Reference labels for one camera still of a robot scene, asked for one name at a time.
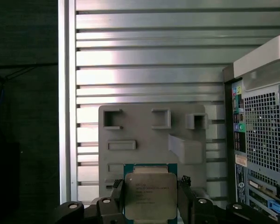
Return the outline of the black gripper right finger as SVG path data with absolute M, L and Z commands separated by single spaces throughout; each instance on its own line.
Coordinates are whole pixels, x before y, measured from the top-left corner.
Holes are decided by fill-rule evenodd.
M 185 224 L 276 224 L 277 221 L 242 203 L 222 209 L 208 198 L 197 197 L 191 178 L 183 176 L 177 184 L 177 208 Z

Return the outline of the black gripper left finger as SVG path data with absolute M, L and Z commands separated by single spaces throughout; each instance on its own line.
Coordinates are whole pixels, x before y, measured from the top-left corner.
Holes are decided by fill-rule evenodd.
M 117 179 L 110 196 L 95 198 L 85 208 L 82 202 L 65 202 L 54 209 L 54 224 L 123 224 L 124 180 Z

